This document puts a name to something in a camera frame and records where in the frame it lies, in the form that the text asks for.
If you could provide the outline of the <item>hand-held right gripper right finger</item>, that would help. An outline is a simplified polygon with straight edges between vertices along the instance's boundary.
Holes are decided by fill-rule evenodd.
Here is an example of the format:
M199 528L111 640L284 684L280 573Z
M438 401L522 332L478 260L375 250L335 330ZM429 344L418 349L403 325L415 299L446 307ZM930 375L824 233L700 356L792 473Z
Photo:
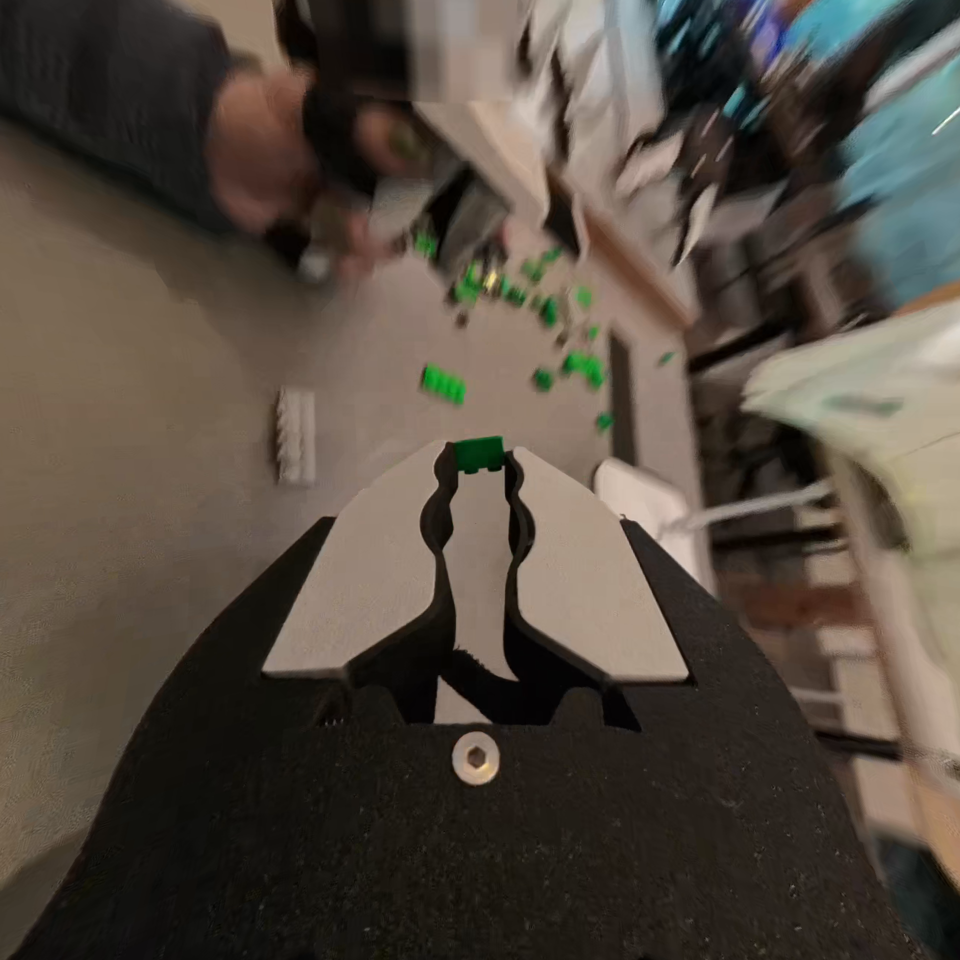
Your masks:
M621 520L531 450L510 450L510 622L600 683L678 685L690 668Z

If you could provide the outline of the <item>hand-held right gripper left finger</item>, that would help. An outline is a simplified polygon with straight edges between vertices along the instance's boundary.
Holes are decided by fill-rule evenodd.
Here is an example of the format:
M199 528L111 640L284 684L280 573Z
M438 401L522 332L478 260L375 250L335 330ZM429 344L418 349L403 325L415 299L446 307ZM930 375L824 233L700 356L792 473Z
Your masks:
M357 492L333 521L262 666L275 678L418 680L453 650L444 549L459 470L435 440Z

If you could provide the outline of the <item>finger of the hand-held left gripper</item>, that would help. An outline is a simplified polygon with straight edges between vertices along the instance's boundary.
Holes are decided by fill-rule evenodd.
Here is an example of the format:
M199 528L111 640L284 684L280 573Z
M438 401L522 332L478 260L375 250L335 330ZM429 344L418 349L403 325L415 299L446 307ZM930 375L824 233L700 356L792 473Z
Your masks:
M369 210L370 236L383 244L402 235L434 232L429 212L436 191L430 178L382 177Z
M502 265L509 259L506 239L510 209L478 174L468 174L453 215L453 263L479 259Z

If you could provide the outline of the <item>light grey long plate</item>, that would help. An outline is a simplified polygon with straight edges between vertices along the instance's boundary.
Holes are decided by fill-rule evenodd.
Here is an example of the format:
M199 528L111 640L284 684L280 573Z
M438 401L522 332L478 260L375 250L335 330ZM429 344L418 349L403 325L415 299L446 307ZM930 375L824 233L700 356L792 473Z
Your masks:
M311 390L280 388L274 406L274 462L278 483L315 484L316 399Z

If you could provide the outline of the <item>short green plate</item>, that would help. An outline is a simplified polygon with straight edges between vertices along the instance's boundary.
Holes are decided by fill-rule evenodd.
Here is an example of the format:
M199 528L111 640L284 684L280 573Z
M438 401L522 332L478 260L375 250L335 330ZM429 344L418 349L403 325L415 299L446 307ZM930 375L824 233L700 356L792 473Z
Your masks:
M458 440L453 444L453 450L460 474L496 473L503 469L505 463L506 454L501 436Z

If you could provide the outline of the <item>person's left forearm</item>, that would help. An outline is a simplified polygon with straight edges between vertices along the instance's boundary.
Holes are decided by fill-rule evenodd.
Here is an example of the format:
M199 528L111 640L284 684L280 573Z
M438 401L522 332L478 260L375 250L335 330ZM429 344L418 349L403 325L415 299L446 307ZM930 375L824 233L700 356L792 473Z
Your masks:
M3 1L1 114L212 234L205 150L239 62L221 28L175 2Z

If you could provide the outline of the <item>grey desk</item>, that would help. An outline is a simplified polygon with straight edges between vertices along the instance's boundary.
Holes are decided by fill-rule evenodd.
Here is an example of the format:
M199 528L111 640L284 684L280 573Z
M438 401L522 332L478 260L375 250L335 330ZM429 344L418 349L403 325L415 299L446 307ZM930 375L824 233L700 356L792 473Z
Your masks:
M318 519L435 436L399 370L406 257L321 290L2 125L2 958L79 852L188 647ZM614 283L622 291L618 282ZM682 347L636 303L598 433L512 440L588 485L615 455L700 498ZM316 400L313 486L278 481L284 386Z

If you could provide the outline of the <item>person's left hand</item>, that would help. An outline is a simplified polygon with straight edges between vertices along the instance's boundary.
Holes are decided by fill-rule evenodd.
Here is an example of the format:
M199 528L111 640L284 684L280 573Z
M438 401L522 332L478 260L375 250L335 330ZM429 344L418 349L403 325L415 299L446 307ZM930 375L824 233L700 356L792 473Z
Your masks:
M303 224L327 190L316 151L304 133L306 94L315 76L306 69L238 70L217 95L208 125L205 160L211 194L231 224L263 239L281 224ZM380 174L399 177L405 157L391 140L404 117L383 105L363 107L354 125L361 156ZM337 198L342 252L334 260L347 280L359 280L397 253L371 233L368 215Z

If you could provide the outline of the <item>wood edged white table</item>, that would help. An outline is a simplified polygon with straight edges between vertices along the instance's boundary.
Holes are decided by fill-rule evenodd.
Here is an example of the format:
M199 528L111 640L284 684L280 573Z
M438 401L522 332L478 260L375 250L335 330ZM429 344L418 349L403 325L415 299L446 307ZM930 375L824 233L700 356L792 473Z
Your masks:
M478 177L490 195L487 204L505 208L503 216L486 219L550 235L576 260L598 258L661 323L680 332L692 328L696 304L683 299L666 265L657 262L653 234L644 233L643 223L617 217L598 193L548 163L505 102L414 102L413 107L438 142Z

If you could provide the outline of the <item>wide green flat plate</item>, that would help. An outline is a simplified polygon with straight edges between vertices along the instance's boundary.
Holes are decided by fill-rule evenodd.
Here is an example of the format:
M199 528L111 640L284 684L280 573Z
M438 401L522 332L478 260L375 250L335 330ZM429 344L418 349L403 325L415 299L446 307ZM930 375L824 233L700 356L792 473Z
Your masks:
M454 406L462 406L466 399L466 380L435 364L424 365L418 387L426 395Z

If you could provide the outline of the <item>pile of loose toy bricks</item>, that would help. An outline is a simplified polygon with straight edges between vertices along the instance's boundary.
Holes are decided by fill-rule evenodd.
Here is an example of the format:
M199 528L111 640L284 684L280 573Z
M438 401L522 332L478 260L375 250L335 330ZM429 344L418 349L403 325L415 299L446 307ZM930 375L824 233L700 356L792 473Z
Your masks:
M551 236L516 230L505 264L476 259L446 279L434 232L410 238L439 283L415 303L398 362L419 427L453 440L492 433L519 441L579 436L587 422L605 434L626 421L614 412L614 354L628 348L629 324L642 317L611 273L576 261ZM462 406L420 389L426 364L465 380Z

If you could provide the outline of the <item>instruction booklet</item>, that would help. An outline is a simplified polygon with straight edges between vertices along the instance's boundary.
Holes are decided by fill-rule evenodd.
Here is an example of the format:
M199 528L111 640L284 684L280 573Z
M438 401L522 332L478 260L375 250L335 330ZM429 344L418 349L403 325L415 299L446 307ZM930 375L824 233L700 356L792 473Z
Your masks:
M741 407L871 474L917 557L958 552L958 298L774 354Z

